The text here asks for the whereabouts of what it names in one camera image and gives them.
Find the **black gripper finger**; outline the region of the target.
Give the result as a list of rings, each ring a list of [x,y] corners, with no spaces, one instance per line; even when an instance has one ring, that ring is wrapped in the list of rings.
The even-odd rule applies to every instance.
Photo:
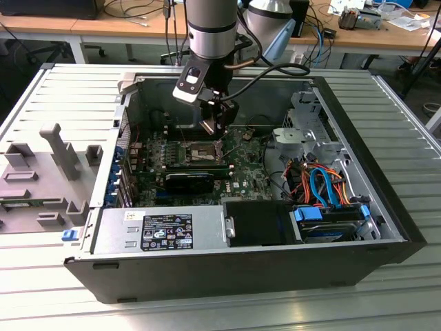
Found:
[[[239,105],[230,96],[217,90],[213,91],[212,120],[214,134],[220,134],[232,124],[239,110]]]

